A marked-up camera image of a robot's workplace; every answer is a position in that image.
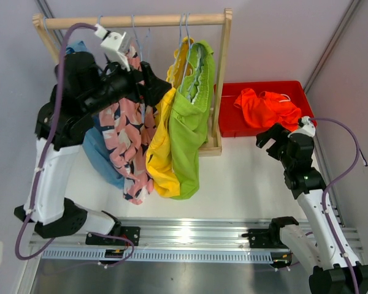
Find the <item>garment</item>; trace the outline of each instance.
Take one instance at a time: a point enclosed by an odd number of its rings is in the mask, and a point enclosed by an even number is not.
[[[87,131],[83,141],[83,149],[95,170],[109,183],[115,187],[124,188],[124,177],[119,174],[109,159],[104,137],[97,128]]]
[[[176,89],[183,77],[186,55],[189,49],[188,39],[184,38],[181,48],[175,53],[175,62],[167,71],[166,80],[172,83],[172,89],[167,92],[156,106],[156,132],[147,149],[146,167],[154,179],[154,188],[162,197],[180,195],[180,183],[172,169],[171,139],[169,136],[169,120]]]
[[[207,139],[207,121],[213,97],[215,63],[213,51],[206,41],[194,43],[190,50],[189,64],[199,72],[191,74],[178,87],[169,121],[172,166],[180,182],[180,196],[188,199],[199,189],[199,151]]]
[[[161,117],[157,130],[147,149],[147,171],[154,179],[154,188],[162,197],[180,195],[180,183],[172,170],[171,140],[169,137],[169,118],[176,89],[167,92],[157,105]]]
[[[75,41],[69,44],[66,48],[66,54],[71,54],[73,52],[88,52],[87,47],[83,41]]]
[[[252,89],[244,89],[234,102],[241,108],[245,122],[253,128],[269,128],[280,123],[290,131],[298,128],[301,109],[283,94],[262,92],[259,96]]]
[[[132,46],[127,57],[130,65],[140,70],[140,59]],[[141,204],[153,190],[145,166],[146,151],[156,130],[153,113],[154,109],[147,107],[142,123],[140,104],[120,99],[101,111],[96,122],[115,170],[125,177],[123,196],[134,204]]]

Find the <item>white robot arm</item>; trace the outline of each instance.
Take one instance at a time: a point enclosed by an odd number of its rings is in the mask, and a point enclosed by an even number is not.
[[[126,53],[131,39],[127,33],[110,32],[98,24],[95,27],[88,24],[74,26],[92,28],[95,35],[102,39],[101,48],[107,56],[108,65],[100,74],[91,53],[66,55],[65,67],[61,68],[62,72],[60,67],[57,70],[58,77],[63,73],[63,79],[58,78],[50,102],[39,111],[36,126],[37,164],[32,191],[27,202],[15,208],[14,214],[23,221],[28,218],[35,222],[34,230],[43,238],[88,232],[113,236],[117,234],[120,222],[113,216],[81,207],[64,198],[72,164],[86,131],[94,126],[93,115],[124,97],[133,102],[155,106],[171,89],[170,83],[154,75],[147,62],[140,63],[141,71],[128,64]],[[65,52],[65,46],[63,44],[64,51],[62,48],[60,54]],[[57,114],[59,86],[64,91]],[[58,123],[53,128],[55,115],[58,115]],[[47,145],[52,129],[54,137]],[[42,154],[44,164],[41,167]]]
[[[326,185],[312,167],[315,126],[309,117],[299,121],[300,128],[290,132],[275,124],[257,135],[256,145],[262,148],[270,139],[275,143],[267,149],[271,157],[281,161],[285,184],[292,191],[311,225],[315,246],[300,229],[293,217],[272,220],[267,236],[276,246],[287,246],[310,275],[313,294],[360,293],[368,291],[368,265],[361,265],[348,244],[332,211]],[[256,237],[249,230],[245,236]]]

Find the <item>clothes rack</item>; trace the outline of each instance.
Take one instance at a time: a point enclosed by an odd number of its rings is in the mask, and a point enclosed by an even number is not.
[[[179,26],[181,15],[137,15],[134,17],[136,27],[155,26]],[[105,28],[131,28],[131,16],[124,17],[82,17],[82,18],[47,18],[45,25],[48,31],[54,29],[68,29],[75,23],[101,24]],[[218,117],[220,114],[221,95],[225,76],[226,60],[228,57],[228,45],[231,32],[232,10],[225,8],[223,13],[218,14],[191,14],[188,16],[189,26],[221,25],[220,55],[218,57],[217,83],[215,85],[215,97],[213,108],[210,111],[208,142],[199,149],[200,156],[219,156],[222,152],[221,134],[218,127]],[[42,42],[47,47],[54,62],[58,63],[59,51],[56,48],[50,34],[45,30],[44,17],[42,14],[33,16],[33,25],[40,36]]]

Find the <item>white table surface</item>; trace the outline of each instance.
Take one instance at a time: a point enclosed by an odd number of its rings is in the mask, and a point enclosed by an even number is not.
[[[69,177],[66,197],[118,217],[258,220],[304,212],[285,186],[282,164],[255,146],[255,137],[223,138],[222,155],[199,158],[200,189],[189,200],[160,197],[154,190],[141,205],[123,198],[91,166],[83,149]],[[314,166],[318,169],[314,157]]]

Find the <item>cable tie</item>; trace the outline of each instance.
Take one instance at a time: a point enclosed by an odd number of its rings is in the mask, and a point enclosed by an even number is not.
[[[32,214],[33,212],[35,212],[35,209],[27,209],[26,210],[26,215],[28,216],[29,214]]]

